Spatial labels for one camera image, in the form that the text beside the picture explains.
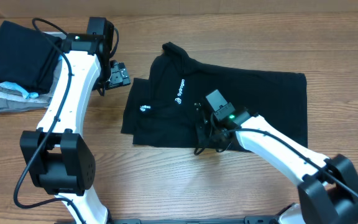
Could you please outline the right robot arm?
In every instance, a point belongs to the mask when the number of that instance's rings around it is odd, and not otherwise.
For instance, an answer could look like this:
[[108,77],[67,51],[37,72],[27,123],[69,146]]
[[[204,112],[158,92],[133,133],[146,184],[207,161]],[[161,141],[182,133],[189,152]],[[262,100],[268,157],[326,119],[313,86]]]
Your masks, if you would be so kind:
[[232,103],[195,103],[199,143],[236,141],[280,171],[297,188],[299,201],[276,215],[246,223],[358,223],[358,173],[342,154],[329,158],[309,150],[271,126],[264,117]]

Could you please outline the black polo shirt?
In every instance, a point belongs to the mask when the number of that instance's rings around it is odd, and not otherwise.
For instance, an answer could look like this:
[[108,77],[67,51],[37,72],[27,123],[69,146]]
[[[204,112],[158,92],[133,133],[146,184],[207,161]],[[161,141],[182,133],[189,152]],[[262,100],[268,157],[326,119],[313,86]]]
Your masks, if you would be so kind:
[[308,145],[306,77],[302,73],[220,67],[196,61],[168,42],[152,63],[148,79],[136,78],[129,92],[121,132],[133,143],[154,147],[196,147],[197,131],[209,135],[210,114],[196,104],[214,90],[235,108],[257,112],[275,129]]

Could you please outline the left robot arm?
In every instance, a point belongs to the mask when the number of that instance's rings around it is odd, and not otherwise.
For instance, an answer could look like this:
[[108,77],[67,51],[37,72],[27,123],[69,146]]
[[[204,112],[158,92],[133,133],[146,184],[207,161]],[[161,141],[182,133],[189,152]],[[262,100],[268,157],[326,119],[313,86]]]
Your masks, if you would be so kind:
[[35,131],[24,131],[20,147],[36,187],[53,195],[75,223],[112,223],[110,211],[93,187],[96,161],[83,139],[90,94],[109,87],[111,34],[68,34],[63,41],[59,79],[49,107]]

